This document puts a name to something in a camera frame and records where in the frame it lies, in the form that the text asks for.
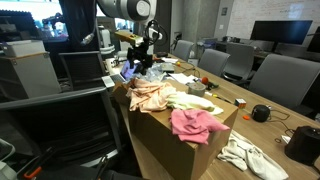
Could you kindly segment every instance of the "wooden table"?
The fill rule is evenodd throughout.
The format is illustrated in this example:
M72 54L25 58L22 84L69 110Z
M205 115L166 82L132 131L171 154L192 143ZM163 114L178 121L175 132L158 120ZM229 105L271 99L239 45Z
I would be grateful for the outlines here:
M191 68L192 66L187 63L181 63L184 68ZM296 129L298 126L309 125L312 127L320 128L320 124L302 116L294 111L291 111L279 104L276 104L270 100L267 100L261 96L258 96L252 92L249 92L243 88L240 88L224 79L221 79L209 72L206 72L200 68L196 68L201 77L208 77L211 82L219 84L219 88L211 90L213 94L217 94L230 102L234 102L236 98L245 99L247 106L245 109L240 109L234 124L234 130L249 139L257 147L261 148L265 154L275 160L289 175L289 179L317 179L319 174L312 168L294 160L289 159L284 154L285 142L277 143L275 138L281 138L281 135L285 135L286 128L283 124L278 122L265 122L259 123L252 119L244 120L243 115L251 113L253 107L257 104L270 105L272 109L279 110L287 113L290 117L283 121L289 128ZM183 72L185 69L181 67L175 67L175 72ZM193 71L184 72L186 75L193 74ZM128 116L126 107L122 106L122 113L129 129ZM164 167L155 159L155 157L148 151L148 149L131 134L132 145L140 166L142 176L146 179L173 179ZM218 159L212 162L212 165L202 175L200 179L259 179L249 169L242 172L230 163L220 161Z

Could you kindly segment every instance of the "pink towel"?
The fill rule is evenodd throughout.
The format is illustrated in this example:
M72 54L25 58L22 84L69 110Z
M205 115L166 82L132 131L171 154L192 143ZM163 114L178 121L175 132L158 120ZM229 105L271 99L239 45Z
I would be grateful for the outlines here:
M142 79L134 80L135 88L129 88L127 96L131 98L130 111L137 108L141 112L160 111L167 108L167 97L176 93L170 83L148 82Z
M221 124L208 111L174 109L171 113L172 133L181 141L208 144L209 132L230 129Z

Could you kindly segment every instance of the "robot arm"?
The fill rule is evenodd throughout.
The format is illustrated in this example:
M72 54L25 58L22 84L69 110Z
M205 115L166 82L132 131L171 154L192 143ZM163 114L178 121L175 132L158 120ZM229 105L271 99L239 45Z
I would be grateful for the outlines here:
M157 0L97 0L102 12L111 18L121 18L141 24L154 19Z

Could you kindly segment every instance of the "chair backrest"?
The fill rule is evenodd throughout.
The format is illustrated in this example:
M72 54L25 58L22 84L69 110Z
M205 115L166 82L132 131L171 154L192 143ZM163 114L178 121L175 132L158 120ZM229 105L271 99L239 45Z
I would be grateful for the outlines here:
M105 76L106 72L99 51L59 53L59 56L72 90L103 85L101 77Z
M239 79L248 79L254 61L254 48L240 43L228 43L227 53L230 54L224 72Z
M320 63L270 54L253 76L249 90L288 108L301 104L320 71Z
M52 147L54 158L84 164L121 150L105 87L1 103L0 116L20 132L34 155Z
M206 49L201 56L198 67L216 76L221 76L229 54L214 49Z
M193 42L179 40L172 54L182 60L188 61L193 44Z

